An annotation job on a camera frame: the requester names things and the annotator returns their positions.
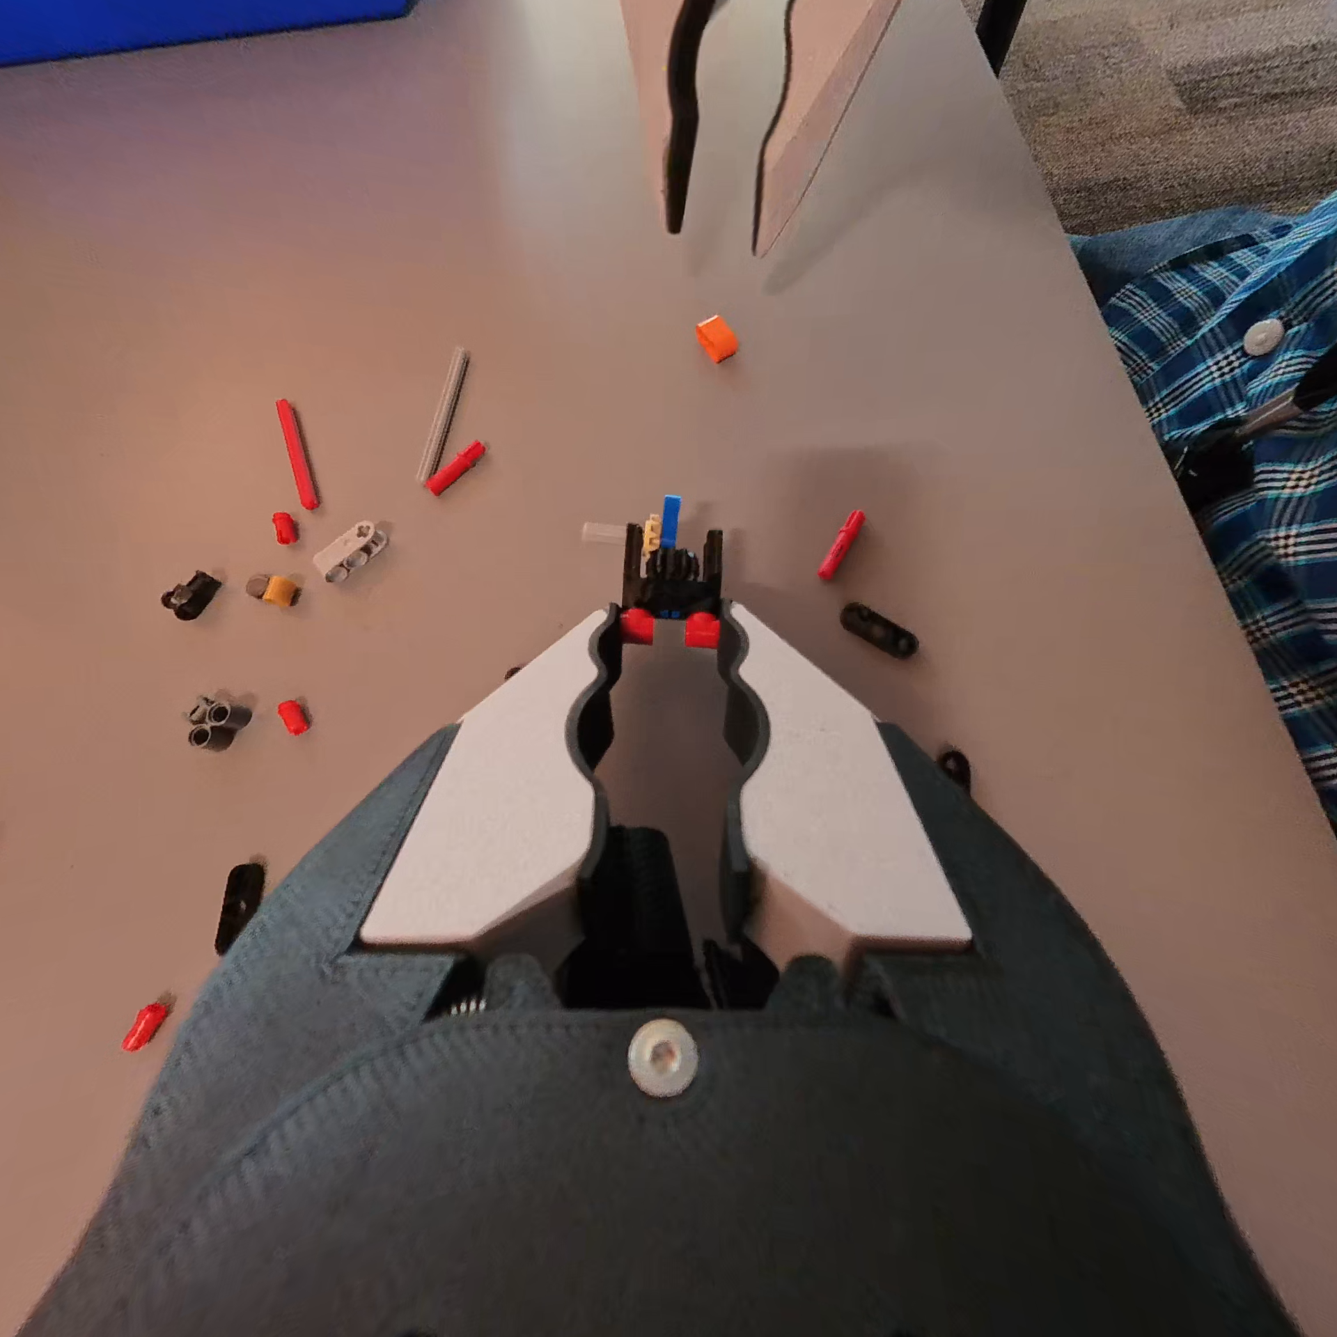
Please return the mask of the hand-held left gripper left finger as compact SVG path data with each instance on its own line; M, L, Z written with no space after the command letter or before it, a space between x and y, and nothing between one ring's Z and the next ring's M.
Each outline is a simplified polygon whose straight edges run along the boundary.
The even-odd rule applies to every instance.
M593 612L466 712L358 930L370 950L527 955L558 970L580 946L576 883L609 830L580 749L604 728L620 613Z

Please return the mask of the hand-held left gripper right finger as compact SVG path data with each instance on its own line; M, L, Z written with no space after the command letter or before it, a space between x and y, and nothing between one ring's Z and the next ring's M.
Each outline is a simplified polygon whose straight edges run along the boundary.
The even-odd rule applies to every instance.
M726 938L777 973L960 955L975 934L879 719L744 603L722 607Z

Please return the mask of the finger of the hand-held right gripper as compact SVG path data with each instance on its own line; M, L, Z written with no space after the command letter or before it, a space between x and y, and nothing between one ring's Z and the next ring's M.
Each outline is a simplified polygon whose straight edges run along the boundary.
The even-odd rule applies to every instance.
M716 3L623 3L643 134L661 194L662 227L685 223L700 134L697 61Z
M810 191L900 3L786 3L783 82L761 141L750 254L765 257Z

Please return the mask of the black lego gear assembly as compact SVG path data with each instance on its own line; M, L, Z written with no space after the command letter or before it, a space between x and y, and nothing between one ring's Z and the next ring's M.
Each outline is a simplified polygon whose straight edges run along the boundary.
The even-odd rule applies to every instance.
M582 542L623 547L618 607L623 645L652 645L661 624L675 624L688 649L718 651L724 533L710 530L697 555L679 544L679 515L683 499L667 494L643 526L582 526Z

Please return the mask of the dark grey lego connector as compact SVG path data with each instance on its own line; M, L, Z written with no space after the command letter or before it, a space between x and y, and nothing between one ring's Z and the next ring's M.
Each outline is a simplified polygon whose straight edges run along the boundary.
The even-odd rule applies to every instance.
M187 742L195 751L223 753L251 727L252 716L252 710L242 701L198 695L187 712Z

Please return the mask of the light grey lego beam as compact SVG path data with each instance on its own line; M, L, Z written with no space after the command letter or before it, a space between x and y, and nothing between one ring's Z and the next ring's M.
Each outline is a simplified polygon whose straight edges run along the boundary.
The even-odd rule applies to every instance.
M375 522L363 521L344 530L327 547L317 549L311 567L327 585L344 585L350 575L370 564L387 544L390 536Z

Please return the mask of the long grey lego axle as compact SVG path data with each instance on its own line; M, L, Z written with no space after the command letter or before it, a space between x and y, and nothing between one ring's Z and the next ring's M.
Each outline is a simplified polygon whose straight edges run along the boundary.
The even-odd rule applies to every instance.
M448 373L445 381L441 397L436 403L434 418L430 422L428 445L423 451L423 462L418 470L418 481L425 486L430 477L436 475L445 460L445 445L448 439L448 429L459 407L459 396L469 373L471 354L466 347L457 347L448 362Z

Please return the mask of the long red lego axle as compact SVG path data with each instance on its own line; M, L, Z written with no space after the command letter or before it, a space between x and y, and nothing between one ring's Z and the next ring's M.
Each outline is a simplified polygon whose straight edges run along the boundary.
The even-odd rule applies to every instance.
M307 443L305 443L298 412L293 403L285 397L274 403L274 412L277 412L280 433L285 439L298 501L302 510L317 510L322 506L322 499L311 475L310 451L307 451Z

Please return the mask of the black table leg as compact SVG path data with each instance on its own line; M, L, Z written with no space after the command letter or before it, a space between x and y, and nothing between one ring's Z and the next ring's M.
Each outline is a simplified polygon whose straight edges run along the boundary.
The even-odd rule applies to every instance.
M977 38L993 77L1005 66L1026 11L1029 0L986 0L980 8Z

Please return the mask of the person's blue jeans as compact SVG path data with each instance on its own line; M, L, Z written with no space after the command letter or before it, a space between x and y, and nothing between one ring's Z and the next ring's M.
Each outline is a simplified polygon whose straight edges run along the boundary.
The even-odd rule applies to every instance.
M1290 227L1294 222L1294 214L1227 207L1122 230L1091 235L1068 234L1064 241L1072 248L1095 304L1105 306L1122 287L1146 277L1157 265L1202 245L1233 245L1241 235L1268 234L1272 229Z

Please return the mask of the person's plaid shirt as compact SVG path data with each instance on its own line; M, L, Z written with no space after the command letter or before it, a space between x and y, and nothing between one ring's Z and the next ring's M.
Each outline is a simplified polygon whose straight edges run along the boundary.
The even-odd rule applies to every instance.
M1335 194L1290 227L1202 245L1100 316L1335 824Z

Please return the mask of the blue plastic bin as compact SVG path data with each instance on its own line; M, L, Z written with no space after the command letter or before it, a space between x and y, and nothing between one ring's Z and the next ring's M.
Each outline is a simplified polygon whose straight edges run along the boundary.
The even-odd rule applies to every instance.
M414 3L2 3L2 66L268 38L410 16Z

